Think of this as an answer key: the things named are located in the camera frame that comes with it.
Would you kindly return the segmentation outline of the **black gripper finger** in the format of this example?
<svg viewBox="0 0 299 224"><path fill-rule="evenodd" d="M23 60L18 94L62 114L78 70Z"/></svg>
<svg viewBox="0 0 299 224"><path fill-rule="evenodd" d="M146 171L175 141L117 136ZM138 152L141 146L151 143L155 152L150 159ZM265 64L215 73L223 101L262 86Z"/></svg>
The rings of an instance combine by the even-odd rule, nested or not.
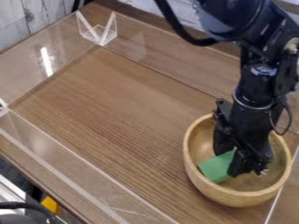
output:
<svg viewBox="0 0 299 224"><path fill-rule="evenodd" d="M258 154L253 150L237 149L229 166L229 175L235 178L250 172L254 172L257 175L262 173Z"/></svg>
<svg viewBox="0 0 299 224"><path fill-rule="evenodd" d="M221 121L217 121L214 129L214 140L213 140L213 149L215 155L221 155L229 151L233 151L235 148L235 142L233 135L225 133L225 129Z"/></svg>

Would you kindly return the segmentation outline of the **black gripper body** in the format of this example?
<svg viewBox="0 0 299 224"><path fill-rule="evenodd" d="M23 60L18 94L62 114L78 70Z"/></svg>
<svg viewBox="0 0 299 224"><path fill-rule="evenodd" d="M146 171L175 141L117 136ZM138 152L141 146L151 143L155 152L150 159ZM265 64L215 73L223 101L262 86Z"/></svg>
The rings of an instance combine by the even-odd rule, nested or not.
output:
<svg viewBox="0 0 299 224"><path fill-rule="evenodd" d="M214 110L215 121L221 121L225 133L233 135L234 149L253 150L262 164L263 175L269 165L275 160L270 145L270 134L275 130L285 109L289 109L285 96L273 98L262 107L251 106L241 100L241 94L234 91L234 102L219 98Z"/></svg>

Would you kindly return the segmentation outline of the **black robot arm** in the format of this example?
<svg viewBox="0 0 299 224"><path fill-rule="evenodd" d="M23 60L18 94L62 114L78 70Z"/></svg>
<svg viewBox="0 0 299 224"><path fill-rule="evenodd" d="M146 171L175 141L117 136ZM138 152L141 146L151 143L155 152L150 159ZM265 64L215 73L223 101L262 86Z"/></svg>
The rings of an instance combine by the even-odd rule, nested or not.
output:
<svg viewBox="0 0 299 224"><path fill-rule="evenodd" d="M299 83L299 24L273 0L195 0L205 31L241 48L241 79L233 102L217 101L214 152L234 149L229 175L262 174L274 161L269 136Z"/></svg>

